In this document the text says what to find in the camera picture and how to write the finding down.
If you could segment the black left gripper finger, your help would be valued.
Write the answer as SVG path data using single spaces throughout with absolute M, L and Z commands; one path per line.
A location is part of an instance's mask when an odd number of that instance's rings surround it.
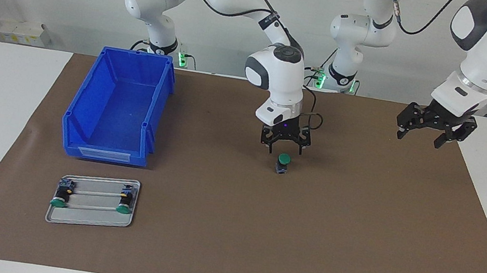
M 443 124 L 443 134 L 438 136 L 434 141 L 434 148 L 439 149 L 445 143 L 448 142 L 462 142 L 466 140 L 468 136 L 470 136 L 473 131 L 477 128 L 477 122 L 475 119 L 467 119 L 465 122 L 458 125 L 456 128 L 455 126 L 451 125 L 450 123 L 445 122 Z
M 409 103 L 402 112 L 397 115 L 396 123 L 399 130 L 396 135 L 401 140 L 410 130 L 423 129 L 426 127 L 425 114 L 427 106 L 418 103 Z

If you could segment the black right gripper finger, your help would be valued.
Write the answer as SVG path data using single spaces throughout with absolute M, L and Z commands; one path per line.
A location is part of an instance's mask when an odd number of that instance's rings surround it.
M 311 145 L 311 129 L 310 127 L 300 127 L 296 143 L 298 145 L 298 154 L 302 155 L 302 151 Z
M 279 140 L 279 133 L 276 128 L 262 127 L 261 144 L 268 148 L 268 153 L 273 154 L 273 144 Z

